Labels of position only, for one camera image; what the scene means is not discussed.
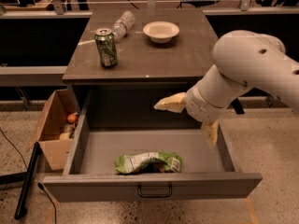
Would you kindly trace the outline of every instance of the clear bottle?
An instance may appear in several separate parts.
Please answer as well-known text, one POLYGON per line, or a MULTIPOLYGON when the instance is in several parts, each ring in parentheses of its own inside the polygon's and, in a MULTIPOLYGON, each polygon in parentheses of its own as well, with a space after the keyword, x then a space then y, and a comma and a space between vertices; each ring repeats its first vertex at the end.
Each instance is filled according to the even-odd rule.
POLYGON ((114 23, 111 30, 116 42, 120 41, 132 27, 135 22, 135 16, 131 11, 125 11, 121 17, 114 23))

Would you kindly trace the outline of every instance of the open drawer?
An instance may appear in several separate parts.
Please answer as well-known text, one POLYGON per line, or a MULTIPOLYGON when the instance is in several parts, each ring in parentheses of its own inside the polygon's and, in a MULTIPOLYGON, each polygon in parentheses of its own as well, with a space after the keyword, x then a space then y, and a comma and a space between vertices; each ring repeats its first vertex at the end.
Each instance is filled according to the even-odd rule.
POLYGON ((243 173, 220 122, 216 145, 187 113, 152 107, 186 84, 86 86, 74 144, 61 175, 44 185, 59 202, 245 198, 262 180, 243 173), (119 175, 124 154, 176 152, 180 173, 119 175))

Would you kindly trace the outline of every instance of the bowl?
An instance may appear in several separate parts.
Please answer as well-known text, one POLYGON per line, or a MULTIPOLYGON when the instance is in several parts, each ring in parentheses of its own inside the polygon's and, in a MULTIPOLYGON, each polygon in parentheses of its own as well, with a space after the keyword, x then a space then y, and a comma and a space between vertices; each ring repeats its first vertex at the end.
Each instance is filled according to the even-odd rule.
POLYGON ((155 43, 167 43, 179 33, 179 28, 171 22, 155 21, 147 24, 143 32, 155 43))

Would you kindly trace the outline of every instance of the table top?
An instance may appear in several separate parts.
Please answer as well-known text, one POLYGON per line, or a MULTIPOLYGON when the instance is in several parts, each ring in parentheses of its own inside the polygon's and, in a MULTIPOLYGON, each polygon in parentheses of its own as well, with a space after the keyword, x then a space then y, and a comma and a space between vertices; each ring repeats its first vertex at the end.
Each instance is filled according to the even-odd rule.
POLYGON ((116 81, 189 81, 202 77, 213 64, 217 36, 200 9, 132 10, 135 23, 116 44, 119 64, 103 68, 94 42, 94 32, 111 27, 123 10, 94 11, 81 43, 63 76, 64 83, 116 81), (155 44, 143 33, 152 21, 170 21, 179 34, 166 44, 155 44))

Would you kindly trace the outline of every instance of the cardboard box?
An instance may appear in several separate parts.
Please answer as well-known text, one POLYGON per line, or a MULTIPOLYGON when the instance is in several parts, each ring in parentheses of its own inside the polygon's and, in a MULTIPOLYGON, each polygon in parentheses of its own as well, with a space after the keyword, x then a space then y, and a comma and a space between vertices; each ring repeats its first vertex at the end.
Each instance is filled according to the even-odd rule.
POLYGON ((67 90, 55 91, 45 103, 34 131, 31 146, 38 141, 52 170, 64 169, 73 139, 59 140, 67 116, 76 112, 67 90))

